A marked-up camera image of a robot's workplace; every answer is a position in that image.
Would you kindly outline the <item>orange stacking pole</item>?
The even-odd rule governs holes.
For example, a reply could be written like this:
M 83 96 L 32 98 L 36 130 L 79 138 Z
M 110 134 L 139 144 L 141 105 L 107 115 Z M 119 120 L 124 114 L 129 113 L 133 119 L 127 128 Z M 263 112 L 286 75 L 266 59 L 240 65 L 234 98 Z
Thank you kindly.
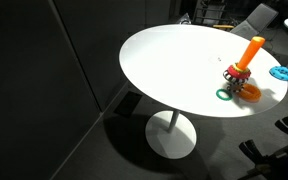
M 241 59 L 237 63 L 237 68 L 242 71 L 246 70 L 249 63 L 252 61 L 253 57 L 256 55 L 256 53 L 258 52 L 258 50 L 262 47 L 264 43 L 265 43 L 265 39 L 263 37 L 254 36 L 251 39 Z

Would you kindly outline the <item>grey office chair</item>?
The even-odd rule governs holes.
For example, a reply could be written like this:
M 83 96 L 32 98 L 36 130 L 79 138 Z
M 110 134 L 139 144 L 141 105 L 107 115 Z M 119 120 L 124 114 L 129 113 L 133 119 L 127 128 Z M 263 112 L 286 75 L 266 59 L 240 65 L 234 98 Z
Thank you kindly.
M 231 30 L 231 33 L 251 40 L 259 35 L 278 15 L 270 6 L 261 3 L 240 24 Z

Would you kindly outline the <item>dark floor plate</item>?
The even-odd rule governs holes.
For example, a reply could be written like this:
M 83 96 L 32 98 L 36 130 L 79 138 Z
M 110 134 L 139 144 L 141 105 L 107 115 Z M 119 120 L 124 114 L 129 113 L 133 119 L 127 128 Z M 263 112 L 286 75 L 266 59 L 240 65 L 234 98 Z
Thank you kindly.
M 123 117 L 130 117 L 141 100 L 142 96 L 135 92 L 127 92 L 114 112 Z

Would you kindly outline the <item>white table pedestal base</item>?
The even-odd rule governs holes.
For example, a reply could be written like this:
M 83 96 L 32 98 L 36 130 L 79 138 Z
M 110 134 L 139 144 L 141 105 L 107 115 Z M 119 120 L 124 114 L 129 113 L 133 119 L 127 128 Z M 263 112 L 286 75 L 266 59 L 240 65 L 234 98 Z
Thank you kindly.
M 197 140 L 193 124 L 179 110 L 154 114 L 146 124 L 145 135 L 149 146 L 168 159 L 186 157 Z

